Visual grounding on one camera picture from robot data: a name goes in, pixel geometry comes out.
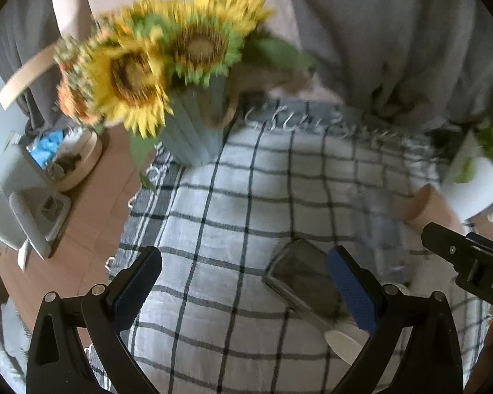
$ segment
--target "gray flower bucket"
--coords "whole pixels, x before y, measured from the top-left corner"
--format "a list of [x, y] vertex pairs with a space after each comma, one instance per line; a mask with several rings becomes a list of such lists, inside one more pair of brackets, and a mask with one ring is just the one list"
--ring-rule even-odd
[[201, 117], [208, 111], [212, 119], [224, 114], [226, 77], [212, 77], [207, 89], [191, 85], [170, 92], [174, 115], [166, 114], [166, 127], [160, 139], [177, 163], [200, 167], [209, 163], [223, 149], [223, 129], [211, 130]]

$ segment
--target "black and white plaid cloth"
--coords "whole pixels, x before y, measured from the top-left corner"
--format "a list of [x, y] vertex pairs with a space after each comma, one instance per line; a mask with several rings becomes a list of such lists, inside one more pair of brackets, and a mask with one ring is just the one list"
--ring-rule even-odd
[[[143, 245], [159, 247], [163, 270], [132, 328], [128, 349], [163, 394], [325, 393], [348, 365], [323, 335], [262, 283], [272, 253], [294, 237], [328, 251], [353, 249], [350, 193], [386, 187], [409, 197], [438, 183], [435, 161], [323, 132], [237, 123], [221, 155], [180, 167], [159, 150], [133, 205], [111, 277]], [[413, 259], [424, 259], [411, 238]], [[447, 292], [463, 353], [464, 379], [487, 332], [489, 305], [456, 285]], [[398, 343], [387, 385], [408, 336]], [[90, 362], [113, 390], [95, 352]]]

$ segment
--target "blue gripper pad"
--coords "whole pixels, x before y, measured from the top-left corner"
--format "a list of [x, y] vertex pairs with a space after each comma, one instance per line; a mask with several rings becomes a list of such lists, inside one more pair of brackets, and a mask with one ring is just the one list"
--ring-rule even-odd
[[358, 327], [374, 334], [378, 328], [378, 304], [361, 279], [367, 271], [361, 269], [342, 246], [334, 247], [327, 254], [327, 271]]

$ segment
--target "wooden table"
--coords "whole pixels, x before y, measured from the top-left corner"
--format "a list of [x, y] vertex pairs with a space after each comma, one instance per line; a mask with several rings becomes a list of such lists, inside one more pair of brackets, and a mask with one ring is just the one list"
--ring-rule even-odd
[[[139, 179], [122, 126], [111, 129], [103, 145], [95, 169], [68, 194], [71, 212], [49, 259], [31, 251], [23, 272], [17, 264], [18, 252], [0, 246], [0, 277], [31, 330], [46, 293], [72, 297], [108, 282], [104, 265], [117, 250], [129, 214], [127, 203], [139, 189]], [[80, 334], [89, 345], [87, 332], [80, 330]]]

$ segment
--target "white device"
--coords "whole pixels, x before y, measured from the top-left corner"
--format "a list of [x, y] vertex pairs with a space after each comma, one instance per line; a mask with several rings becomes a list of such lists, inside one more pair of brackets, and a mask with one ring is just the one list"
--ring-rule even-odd
[[18, 250], [22, 270], [29, 245], [49, 257], [70, 208], [71, 200], [53, 187], [28, 151], [9, 144], [0, 156], [0, 240]]

